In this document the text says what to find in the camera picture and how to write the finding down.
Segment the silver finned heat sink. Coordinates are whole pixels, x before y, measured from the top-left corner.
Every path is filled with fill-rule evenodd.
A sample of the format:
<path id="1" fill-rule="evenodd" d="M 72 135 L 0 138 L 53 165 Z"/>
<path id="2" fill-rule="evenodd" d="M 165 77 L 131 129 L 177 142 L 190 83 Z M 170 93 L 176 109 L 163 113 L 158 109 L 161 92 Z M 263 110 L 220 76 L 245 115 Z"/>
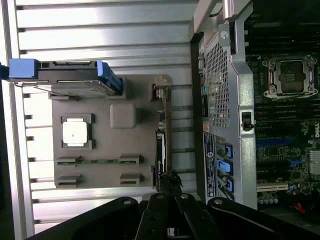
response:
<path id="1" fill-rule="evenodd" d="M 313 175 L 320 175 L 320 150 L 311 150 L 309 156 L 310 173 Z"/>

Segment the green motherboard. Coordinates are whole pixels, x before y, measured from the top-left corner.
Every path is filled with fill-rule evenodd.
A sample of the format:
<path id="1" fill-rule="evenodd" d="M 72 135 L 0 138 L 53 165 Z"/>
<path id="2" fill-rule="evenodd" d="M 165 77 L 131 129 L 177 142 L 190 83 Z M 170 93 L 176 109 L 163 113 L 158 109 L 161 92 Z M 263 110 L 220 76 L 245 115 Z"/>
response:
<path id="1" fill-rule="evenodd" d="M 288 190 L 257 192 L 257 204 L 285 201 L 301 210 L 312 208 L 320 193 L 320 175 L 310 173 L 310 151 L 320 150 L 320 15 L 264 16 L 245 21 L 246 63 L 253 74 L 255 140 L 290 139 L 287 145 L 257 146 L 257 184 L 286 183 Z M 315 87 L 309 98 L 272 100 L 263 96 L 274 57 L 317 58 Z"/>

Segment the open gray PC case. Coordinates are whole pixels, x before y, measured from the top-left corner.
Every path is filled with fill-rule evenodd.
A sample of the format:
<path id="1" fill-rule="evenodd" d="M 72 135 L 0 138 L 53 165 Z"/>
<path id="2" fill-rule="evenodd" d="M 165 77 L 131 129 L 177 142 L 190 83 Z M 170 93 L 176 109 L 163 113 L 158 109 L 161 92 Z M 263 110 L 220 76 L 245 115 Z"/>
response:
<path id="1" fill-rule="evenodd" d="M 251 0 L 233 20 L 224 20 L 222 0 L 199 0 L 189 25 L 197 193 L 204 202 L 223 197 L 255 209 L 282 205 L 303 216 L 320 216 L 320 193 L 304 210 L 285 201 L 258 205 L 255 130 L 243 131 L 241 124 L 241 113 L 254 114 L 255 108 L 245 40 L 252 14 L 312 17 L 320 15 L 320 0 Z M 215 196 L 210 198 L 203 133 L 212 134 L 214 145 Z"/>

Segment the gray parts rack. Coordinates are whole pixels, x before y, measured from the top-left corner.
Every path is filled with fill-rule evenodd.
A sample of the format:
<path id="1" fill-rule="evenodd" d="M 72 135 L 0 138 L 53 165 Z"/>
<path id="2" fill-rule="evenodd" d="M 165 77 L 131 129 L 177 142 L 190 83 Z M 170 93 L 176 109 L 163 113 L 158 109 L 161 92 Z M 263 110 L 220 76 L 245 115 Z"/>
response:
<path id="1" fill-rule="evenodd" d="M 156 76 L 125 75 L 122 95 L 61 97 L 52 101 L 54 183 L 58 189 L 155 186 L 156 130 L 161 108 L 153 99 Z M 64 122 L 86 122 L 84 146 L 63 143 Z M 133 164 L 58 165 L 78 160 L 137 161 Z"/>

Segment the white expansion slot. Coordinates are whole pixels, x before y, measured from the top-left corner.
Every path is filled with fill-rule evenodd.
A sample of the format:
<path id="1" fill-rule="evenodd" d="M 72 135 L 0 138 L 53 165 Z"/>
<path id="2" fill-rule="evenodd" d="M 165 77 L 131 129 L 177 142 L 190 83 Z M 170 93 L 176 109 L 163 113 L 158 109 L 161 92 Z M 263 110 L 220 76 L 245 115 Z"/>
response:
<path id="1" fill-rule="evenodd" d="M 259 183 L 257 184 L 257 192 L 276 192 L 288 190 L 288 184 L 285 182 Z"/>

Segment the metal CPU socket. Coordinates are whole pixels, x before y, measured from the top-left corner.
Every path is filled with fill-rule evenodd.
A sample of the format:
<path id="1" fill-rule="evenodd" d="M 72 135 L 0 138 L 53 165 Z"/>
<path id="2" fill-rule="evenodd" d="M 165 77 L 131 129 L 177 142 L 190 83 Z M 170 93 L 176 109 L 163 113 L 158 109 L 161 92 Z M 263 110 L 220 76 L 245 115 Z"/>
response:
<path id="1" fill-rule="evenodd" d="M 264 59 L 268 87 L 263 96 L 273 101 L 310 98 L 318 94 L 315 71 L 318 59 L 311 55 Z"/>

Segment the black service label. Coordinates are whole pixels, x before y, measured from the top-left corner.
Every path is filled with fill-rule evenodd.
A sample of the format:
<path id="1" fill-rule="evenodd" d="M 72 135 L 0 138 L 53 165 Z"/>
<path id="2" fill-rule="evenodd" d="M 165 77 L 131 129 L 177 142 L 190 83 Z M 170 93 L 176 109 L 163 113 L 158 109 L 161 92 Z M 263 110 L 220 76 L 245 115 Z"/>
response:
<path id="1" fill-rule="evenodd" d="M 206 197 L 211 198 L 216 195 L 215 187 L 215 158 L 213 135 L 209 132 L 203 133 L 204 150 L 204 171 L 206 184 Z"/>

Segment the silver CPU chip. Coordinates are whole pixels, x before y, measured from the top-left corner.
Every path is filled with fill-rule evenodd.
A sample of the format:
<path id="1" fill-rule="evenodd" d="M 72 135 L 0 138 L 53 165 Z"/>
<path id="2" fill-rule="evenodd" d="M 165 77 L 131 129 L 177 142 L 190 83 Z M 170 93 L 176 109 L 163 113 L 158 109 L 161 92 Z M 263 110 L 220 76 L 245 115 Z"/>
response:
<path id="1" fill-rule="evenodd" d="M 84 147 L 88 141 L 87 123 L 66 121 L 62 124 L 62 142 L 68 147 Z"/>

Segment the hard disk in blue carrier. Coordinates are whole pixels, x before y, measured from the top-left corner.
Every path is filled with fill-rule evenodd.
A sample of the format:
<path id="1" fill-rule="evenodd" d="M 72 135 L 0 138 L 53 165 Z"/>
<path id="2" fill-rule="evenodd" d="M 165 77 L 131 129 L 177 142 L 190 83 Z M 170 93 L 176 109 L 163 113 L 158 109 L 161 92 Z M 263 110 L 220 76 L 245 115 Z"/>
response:
<path id="1" fill-rule="evenodd" d="M 19 87 L 33 87 L 54 96 L 102 98 L 121 96 L 122 78 L 101 60 L 87 62 L 39 61 L 11 58 L 4 79 Z"/>

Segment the black case latch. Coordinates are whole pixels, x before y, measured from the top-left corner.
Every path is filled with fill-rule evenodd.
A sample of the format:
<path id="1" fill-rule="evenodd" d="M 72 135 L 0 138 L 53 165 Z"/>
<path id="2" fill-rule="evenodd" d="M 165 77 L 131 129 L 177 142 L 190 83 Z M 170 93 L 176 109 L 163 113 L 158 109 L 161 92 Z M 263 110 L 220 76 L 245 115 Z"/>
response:
<path id="1" fill-rule="evenodd" d="M 252 111 L 243 111 L 241 113 L 241 126 L 243 131 L 249 132 L 255 127 L 254 113 Z"/>

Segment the green RAM stick on rack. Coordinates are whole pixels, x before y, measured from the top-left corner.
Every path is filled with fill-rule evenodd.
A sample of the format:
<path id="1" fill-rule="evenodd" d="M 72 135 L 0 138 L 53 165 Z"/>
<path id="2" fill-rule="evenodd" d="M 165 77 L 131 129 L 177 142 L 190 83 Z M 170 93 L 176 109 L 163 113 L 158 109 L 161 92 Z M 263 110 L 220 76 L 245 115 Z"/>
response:
<path id="1" fill-rule="evenodd" d="M 60 161 L 58 165 L 138 165 L 135 160 L 76 160 L 76 161 Z"/>

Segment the blue expansion slot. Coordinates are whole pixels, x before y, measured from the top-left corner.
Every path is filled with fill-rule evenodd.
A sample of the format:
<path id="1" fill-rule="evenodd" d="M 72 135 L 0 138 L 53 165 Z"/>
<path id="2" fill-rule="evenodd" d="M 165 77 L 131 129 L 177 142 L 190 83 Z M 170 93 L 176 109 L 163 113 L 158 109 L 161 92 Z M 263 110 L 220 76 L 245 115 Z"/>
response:
<path id="1" fill-rule="evenodd" d="M 279 139 L 258 139 L 255 141 L 255 144 L 259 147 L 262 146 L 279 146 L 279 145 L 289 145 L 291 140 L 288 138 L 279 138 Z"/>

